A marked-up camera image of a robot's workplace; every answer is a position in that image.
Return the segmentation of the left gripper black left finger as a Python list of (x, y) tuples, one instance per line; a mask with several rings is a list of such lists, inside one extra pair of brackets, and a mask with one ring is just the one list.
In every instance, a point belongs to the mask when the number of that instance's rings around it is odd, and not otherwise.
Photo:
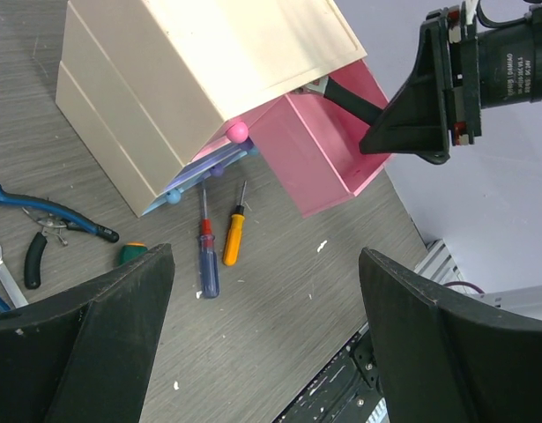
[(0, 314), (0, 422), (137, 422), (174, 281), (170, 244)]

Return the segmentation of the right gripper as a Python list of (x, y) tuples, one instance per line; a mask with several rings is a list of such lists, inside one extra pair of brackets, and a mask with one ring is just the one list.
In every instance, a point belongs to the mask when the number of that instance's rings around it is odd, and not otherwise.
[(360, 141), (363, 154), (414, 154), (442, 165), (481, 135), (477, 1), (431, 12), (408, 79)]

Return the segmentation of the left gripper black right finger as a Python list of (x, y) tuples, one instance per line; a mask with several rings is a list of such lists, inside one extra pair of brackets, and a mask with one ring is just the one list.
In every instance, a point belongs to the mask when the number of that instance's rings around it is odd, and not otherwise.
[(360, 287), (392, 422), (542, 422), (542, 320), (439, 285), (377, 250)]

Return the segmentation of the black adjustable wrench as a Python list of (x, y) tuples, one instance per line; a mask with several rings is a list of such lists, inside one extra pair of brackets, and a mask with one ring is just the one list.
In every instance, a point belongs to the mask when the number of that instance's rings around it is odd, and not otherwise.
[(383, 109), (347, 90), (330, 76), (324, 76), (292, 90), (293, 94), (313, 94), (331, 101), (349, 114), (372, 126)]

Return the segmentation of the large pink drawer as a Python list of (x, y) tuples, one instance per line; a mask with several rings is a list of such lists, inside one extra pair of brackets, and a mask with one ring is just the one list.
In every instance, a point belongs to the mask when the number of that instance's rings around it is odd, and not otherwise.
[(362, 155), (368, 125), (312, 94), (286, 94), (249, 130), (258, 151), (301, 215), (311, 216), (361, 193), (388, 154)]

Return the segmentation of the cream drawer cabinet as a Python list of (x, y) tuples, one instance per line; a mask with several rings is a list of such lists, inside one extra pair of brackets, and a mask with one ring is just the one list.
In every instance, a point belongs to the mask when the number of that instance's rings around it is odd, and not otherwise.
[(271, 101), (366, 54), (332, 1), (70, 1), (56, 105), (142, 216)]

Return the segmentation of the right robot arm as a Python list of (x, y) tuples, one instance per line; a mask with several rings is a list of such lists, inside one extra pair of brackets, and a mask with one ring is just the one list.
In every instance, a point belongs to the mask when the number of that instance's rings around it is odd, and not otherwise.
[(360, 141), (363, 154), (414, 154), (441, 165), (481, 134), (481, 112), (542, 101), (542, 1), (519, 19), (479, 6), (430, 12), (411, 74)]

